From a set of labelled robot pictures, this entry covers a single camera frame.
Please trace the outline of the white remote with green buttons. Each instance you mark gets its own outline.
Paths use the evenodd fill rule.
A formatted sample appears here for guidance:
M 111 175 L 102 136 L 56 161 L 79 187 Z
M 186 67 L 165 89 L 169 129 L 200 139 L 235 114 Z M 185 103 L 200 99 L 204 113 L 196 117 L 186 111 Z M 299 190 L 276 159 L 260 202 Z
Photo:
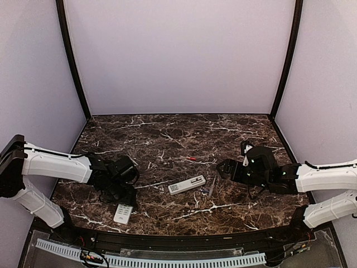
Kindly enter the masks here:
M 133 207 L 126 204 L 118 204 L 113 221 L 127 225 L 129 223 Z

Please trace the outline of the white KT-16 remote control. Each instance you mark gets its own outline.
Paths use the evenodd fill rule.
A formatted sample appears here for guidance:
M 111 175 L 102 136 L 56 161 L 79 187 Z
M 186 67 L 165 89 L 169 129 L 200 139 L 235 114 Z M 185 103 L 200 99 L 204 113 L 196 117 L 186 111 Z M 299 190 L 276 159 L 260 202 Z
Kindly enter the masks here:
M 204 178 L 203 175 L 199 175 L 184 181 L 181 181 L 176 184 L 172 184 L 168 186 L 168 190 L 171 195 L 179 194 L 194 188 L 197 188 L 198 186 L 202 186 L 206 183 L 206 179 Z

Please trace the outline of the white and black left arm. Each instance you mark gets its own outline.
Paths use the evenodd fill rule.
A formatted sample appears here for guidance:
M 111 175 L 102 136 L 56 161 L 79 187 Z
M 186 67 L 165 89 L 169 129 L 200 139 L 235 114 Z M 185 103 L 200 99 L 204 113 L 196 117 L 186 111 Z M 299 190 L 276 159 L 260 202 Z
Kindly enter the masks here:
M 75 243 L 78 230 L 68 212 L 50 201 L 29 180 L 38 175 L 67 179 L 93 186 L 106 203 L 134 207 L 137 191 L 134 184 L 139 171 L 128 156 L 112 161 L 93 153 L 66 154 L 35 146 L 23 135 L 14 135 L 1 152 L 1 197 L 15 200 L 39 217 L 66 243 Z

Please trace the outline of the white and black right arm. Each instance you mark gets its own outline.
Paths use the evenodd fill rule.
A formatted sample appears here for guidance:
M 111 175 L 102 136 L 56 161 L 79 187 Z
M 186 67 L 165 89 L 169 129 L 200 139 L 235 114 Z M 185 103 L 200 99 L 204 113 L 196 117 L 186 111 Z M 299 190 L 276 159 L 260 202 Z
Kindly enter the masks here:
M 272 150 L 242 142 L 242 162 L 226 159 L 216 167 L 222 178 L 258 186 L 270 193 L 295 195 L 315 190 L 342 189 L 343 193 L 317 204 L 304 205 L 295 210 L 285 238 L 297 242 L 306 229 L 351 215 L 356 217 L 356 160 L 327 165 L 278 165 Z

